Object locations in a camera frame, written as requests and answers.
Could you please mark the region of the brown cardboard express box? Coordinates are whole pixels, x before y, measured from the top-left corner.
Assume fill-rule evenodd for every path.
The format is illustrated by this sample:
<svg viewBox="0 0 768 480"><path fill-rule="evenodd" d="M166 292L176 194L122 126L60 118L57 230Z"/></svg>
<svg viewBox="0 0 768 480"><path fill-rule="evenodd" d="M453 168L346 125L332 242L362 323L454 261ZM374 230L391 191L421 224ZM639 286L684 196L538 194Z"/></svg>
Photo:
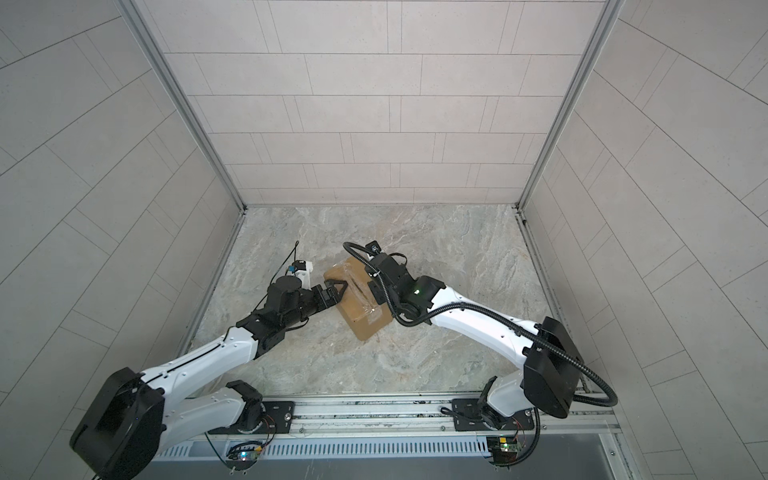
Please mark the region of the brown cardboard express box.
<svg viewBox="0 0 768 480"><path fill-rule="evenodd" d="M371 277L359 260L348 257L327 270L323 278L347 282L337 308L358 340L368 340L392 322L388 307L375 300L368 285Z"/></svg>

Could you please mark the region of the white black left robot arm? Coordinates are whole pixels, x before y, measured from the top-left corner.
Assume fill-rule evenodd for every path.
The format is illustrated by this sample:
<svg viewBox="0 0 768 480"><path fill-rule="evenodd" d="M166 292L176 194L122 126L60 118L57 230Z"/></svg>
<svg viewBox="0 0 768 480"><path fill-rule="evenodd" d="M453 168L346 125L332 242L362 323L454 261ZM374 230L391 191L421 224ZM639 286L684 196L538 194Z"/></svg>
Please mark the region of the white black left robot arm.
<svg viewBox="0 0 768 480"><path fill-rule="evenodd" d="M337 305L348 287L328 280L310 289L283 276L265 304L224 335L156 367L111 374L96 394L69 446L101 479L132 479L165 449L210 430L258 427L261 394L243 381L196 397L200 388L264 354L310 316Z"/></svg>

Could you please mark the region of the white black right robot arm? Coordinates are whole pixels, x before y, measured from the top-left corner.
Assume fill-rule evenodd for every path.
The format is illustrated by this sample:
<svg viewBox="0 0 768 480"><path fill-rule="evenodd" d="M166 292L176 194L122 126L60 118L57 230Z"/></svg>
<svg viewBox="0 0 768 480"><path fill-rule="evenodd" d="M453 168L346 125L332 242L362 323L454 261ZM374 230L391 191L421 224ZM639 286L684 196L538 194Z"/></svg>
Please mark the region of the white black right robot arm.
<svg viewBox="0 0 768 480"><path fill-rule="evenodd" d="M465 417L501 430L514 425L512 417L533 407L555 418L568 416L580 372L570 362L513 329L518 326L580 361L582 356L566 328L556 319L540 323L500 315L466 299L443 282L428 276L412 277L392 255L380 253L368 260L366 272L376 301L398 315L401 325L414 323L428 313L432 325L458 332L502 355L517 370L494 377L477 401L477 411Z"/></svg>

